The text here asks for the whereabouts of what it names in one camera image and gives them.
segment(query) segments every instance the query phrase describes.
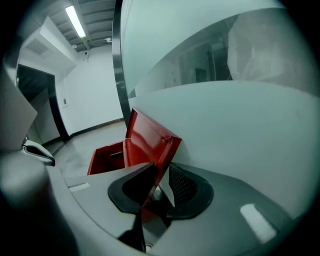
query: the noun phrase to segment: air vent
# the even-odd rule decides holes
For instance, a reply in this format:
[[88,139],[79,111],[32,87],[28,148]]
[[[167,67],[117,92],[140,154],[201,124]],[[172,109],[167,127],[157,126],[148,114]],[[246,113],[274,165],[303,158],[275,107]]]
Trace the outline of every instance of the air vent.
[[34,38],[25,48],[29,49],[33,53],[43,57],[50,57],[54,51],[45,46],[42,42],[40,42],[37,38]]

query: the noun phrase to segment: red lid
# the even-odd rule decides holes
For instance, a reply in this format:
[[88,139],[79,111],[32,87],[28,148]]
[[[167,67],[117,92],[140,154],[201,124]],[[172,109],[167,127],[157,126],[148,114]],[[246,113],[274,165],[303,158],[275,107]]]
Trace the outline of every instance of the red lid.
[[125,166],[154,162],[160,171],[158,178],[161,180],[181,140],[155,120],[133,108],[123,144]]

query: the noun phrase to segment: gray floor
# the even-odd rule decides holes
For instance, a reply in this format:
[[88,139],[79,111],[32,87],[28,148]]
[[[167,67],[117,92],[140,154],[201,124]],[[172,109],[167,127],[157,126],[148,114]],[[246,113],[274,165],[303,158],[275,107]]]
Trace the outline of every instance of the gray floor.
[[53,156],[55,156],[64,145],[65,143],[62,141],[62,139],[59,139],[53,142],[45,143],[42,146],[46,150],[48,150]]
[[119,122],[78,135],[54,156],[56,166],[65,178],[85,176],[95,149],[123,141],[126,131]]

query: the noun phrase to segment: ceiling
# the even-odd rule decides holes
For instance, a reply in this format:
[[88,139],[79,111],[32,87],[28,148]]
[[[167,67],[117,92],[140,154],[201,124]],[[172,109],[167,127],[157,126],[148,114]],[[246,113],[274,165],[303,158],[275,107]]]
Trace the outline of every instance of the ceiling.
[[[49,16],[70,45],[76,45],[81,52],[105,46],[106,38],[112,36],[112,23],[116,0],[39,0],[26,14],[18,35],[26,39],[39,28]],[[86,34],[79,38],[65,8],[73,5]]]

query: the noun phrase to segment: fluorescent light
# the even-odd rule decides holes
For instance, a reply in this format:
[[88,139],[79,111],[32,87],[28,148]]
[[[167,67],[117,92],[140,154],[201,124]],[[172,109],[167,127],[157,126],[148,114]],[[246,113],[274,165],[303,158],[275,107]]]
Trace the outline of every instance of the fluorescent light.
[[84,29],[82,28],[78,16],[76,14],[76,10],[73,5],[65,8],[66,13],[68,14],[72,25],[74,26],[76,32],[78,33],[79,37],[84,38],[86,36]]

